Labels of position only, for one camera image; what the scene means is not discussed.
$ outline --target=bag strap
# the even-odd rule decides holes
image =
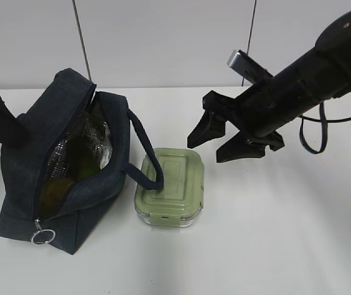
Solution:
[[[164,186],[164,175],[162,167],[160,167],[159,161],[155,156],[152,144],[149,141],[149,138],[145,132],[143,124],[131,110],[127,110],[127,117],[132,121],[134,130],[136,131],[137,137],[140,140],[141,144],[144,147],[146,154],[151,160],[153,167],[156,171],[156,180],[150,180],[144,173],[141,172],[136,166],[131,163],[126,163],[122,167],[122,170],[126,172],[132,179],[134,179],[140,186],[147,190],[158,190]]]

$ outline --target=green lid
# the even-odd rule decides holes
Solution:
[[[164,188],[147,191],[137,187],[135,208],[149,224],[188,226],[203,207],[204,164],[198,153],[188,149],[155,149],[164,173]],[[156,172],[145,157],[142,172],[149,179]]]

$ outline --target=wire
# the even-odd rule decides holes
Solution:
[[[316,151],[315,149],[312,149],[306,142],[306,139],[304,136],[304,121],[305,121],[304,118],[302,118],[301,126],[299,127],[299,140],[301,141],[302,146],[308,152],[311,152],[312,154],[315,154],[315,155],[321,154],[322,152],[324,152],[328,142],[328,121],[324,112],[324,103],[320,103],[319,113],[320,113],[320,122],[321,122],[321,147],[318,151]]]
[[[88,63],[87,52],[85,50],[84,38],[82,37],[81,24],[79,23],[76,0],[72,0],[72,2],[73,2],[74,15],[76,16],[79,39],[81,41],[82,53],[84,54],[85,65],[87,67],[88,77],[89,77],[89,80],[92,81],[92,77],[90,76],[90,68]]]
[[[324,152],[325,148],[327,147],[327,142],[328,142],[328,124],[329,123],[343,123],[343,122],[350,122],[351,117],[344,118],[344,119],[337,119],[337,120],[327,120],[325,116],[325,111],[324,111],[324,103],[320,104],[320,119],[315,119],[315,118],[310,118],[310,117],[305,117],[305,116],[299,116],[301,118],[301,126],[299,127],[299,140],[301,141],[302,146],[312,154],[321,154]],[[312,149],[306,142],[305,136],[304,136],[304,121],[312,121],[312,122],[319,122],[321,123],[321,148],[319,151],[316,151]]]
[[[253,15],[251,17],[249,40],[248,40],[248,49],[246,50],[247,55],[249,55],[250,41],[251,41],[251,35],[253,32],[253,25],[254,25],[254,16],[256,15],[256,6],[257,6],[257,0],[254,0]],[[245,82],[245,78],[242,77],[242,86],[243,86],[244,82]]]
[[[301,119],[304,120],[308,120],[308,121],[312,121],[312,122],[321,122],[321,120],[319,119],[315,119],[315,118],[310,118],[310,117],[305,117],[305,116],[299,116]],[[351,121],[351,117],[349,118],[344,118],[344,119],[337,119],[337,120],[327,120],[327,123],[343,123],[343,122],[350,122]]]

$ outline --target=white table surface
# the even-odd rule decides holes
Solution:
[[[154,147],[185,148],[210,89],[112,92],[127,96]],[[19,114],[42,90],[0,93]],[[351,94],[326,109],[329,118],[351,116]],[[144,224],[128,179],[74,256],[0,238],[0,294],[351,294],[351,122],[329,126],[318,156],[299,143],[299,124],[281,128],[286,146],[263,159],[215,163],[216,149],[235,134],[230,125],[225,138],[196,148],[205,164],[205,207],[191,227]],[[320,126],[306,129],[317,148]],[[140,166],[143,157],[132,132],[131,162]],[[0,209],[3,198],[0,171]]]

